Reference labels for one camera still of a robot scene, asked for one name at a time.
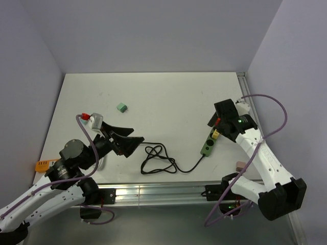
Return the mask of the pink plug adapter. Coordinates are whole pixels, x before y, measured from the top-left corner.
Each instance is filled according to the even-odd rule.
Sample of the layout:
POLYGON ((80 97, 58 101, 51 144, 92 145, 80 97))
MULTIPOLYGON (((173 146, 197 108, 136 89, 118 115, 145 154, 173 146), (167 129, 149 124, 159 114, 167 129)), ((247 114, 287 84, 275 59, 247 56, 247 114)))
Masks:
POLYGON ((246 162, 238 161, 236 163, 236 171, 241 172, 246 166, 246 162))

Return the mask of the yellow plug adapter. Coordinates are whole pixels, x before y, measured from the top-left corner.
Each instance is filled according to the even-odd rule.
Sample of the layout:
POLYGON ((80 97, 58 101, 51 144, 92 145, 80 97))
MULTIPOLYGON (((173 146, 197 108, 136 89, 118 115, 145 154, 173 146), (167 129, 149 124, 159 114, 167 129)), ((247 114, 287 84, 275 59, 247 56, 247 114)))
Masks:
POLYGON ((219 132, 217 130, 214 130, 213 133, 212 133, 211 138, 216 140, 218 138, 218 136, 219 136, 219 132))

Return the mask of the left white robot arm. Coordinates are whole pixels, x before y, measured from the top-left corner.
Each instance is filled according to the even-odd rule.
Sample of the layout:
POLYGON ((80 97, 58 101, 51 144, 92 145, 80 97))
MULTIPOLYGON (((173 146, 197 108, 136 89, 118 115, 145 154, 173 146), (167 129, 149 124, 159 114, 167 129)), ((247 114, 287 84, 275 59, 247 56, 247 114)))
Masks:
POLYGON ((75 205, 92 205, 100 200, 97 183, 83 170, 99 163, 111 151, 128 158, 144 141, 132 137, 132 128, 102 123, 90 145, 70 140, 57 160, 39 181, 16 201, 1 209, 1 244, 19 244, 29 228, 75 205))

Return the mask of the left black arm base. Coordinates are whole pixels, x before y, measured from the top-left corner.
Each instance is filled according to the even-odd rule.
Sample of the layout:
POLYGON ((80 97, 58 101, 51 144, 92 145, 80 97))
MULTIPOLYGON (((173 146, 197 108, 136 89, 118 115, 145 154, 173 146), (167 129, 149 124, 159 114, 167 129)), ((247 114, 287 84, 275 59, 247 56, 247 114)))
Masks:
POLYGON ((85 222, 96 222, 100 216, 104 213, 102 208, 105 205, 115 204, 116 189, 115 188, 101 188, 98 192, 90 199, 86 201, 84 205, 86 206, 98 206, 99 209, 87 208, 84 206, 80 207, 79 215, 80 218, 85 222))

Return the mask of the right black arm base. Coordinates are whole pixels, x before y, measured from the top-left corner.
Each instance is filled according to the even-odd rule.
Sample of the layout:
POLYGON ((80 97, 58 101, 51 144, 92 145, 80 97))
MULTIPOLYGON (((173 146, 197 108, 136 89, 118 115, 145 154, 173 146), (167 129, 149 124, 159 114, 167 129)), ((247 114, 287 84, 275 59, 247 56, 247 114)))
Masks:
MULTIPOLYGON (((218 201, 223 192, 224 187, 222 184, 205 185, 201 196, 205 197, 208 202, 213 202, 218 201)), ((243 201, 247 201, 247 199, 241 195, 234 194, 229 191, 223 198, 222 203, 219 205, 219 209, 222 214, 225 214, 234 208, 239 207, 243 201)))

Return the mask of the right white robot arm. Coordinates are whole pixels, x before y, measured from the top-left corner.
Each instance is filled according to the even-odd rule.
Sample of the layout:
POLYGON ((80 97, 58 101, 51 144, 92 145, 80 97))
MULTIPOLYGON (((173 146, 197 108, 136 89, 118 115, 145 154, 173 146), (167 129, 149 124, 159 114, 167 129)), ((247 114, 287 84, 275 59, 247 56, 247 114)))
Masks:
POLYGON ((258 205, 269 221, 298 210, 303 203, 307 185, 302 178, 296 179, 273 154, 257 123, 249 115, 250 106, 242 101, 227 99, 214 104, 215 114, 209 121, 214 132, 237 143, 249 156, 245 165, 254 165, 262 183, 243 176, 246 169, 222 178, 218 199, 232 199, 236 195, 258 205))

